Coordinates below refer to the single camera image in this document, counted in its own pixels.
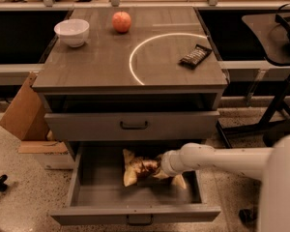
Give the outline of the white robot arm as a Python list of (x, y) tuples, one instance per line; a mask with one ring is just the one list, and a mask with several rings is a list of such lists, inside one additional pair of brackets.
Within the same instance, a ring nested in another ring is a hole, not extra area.
[(164, 153), (161, 160), (168, 176), (208, 166), (261, 181), (257, 231), (290, 232), (290, 134), (266, 148), (215, 149), (188, 143)]

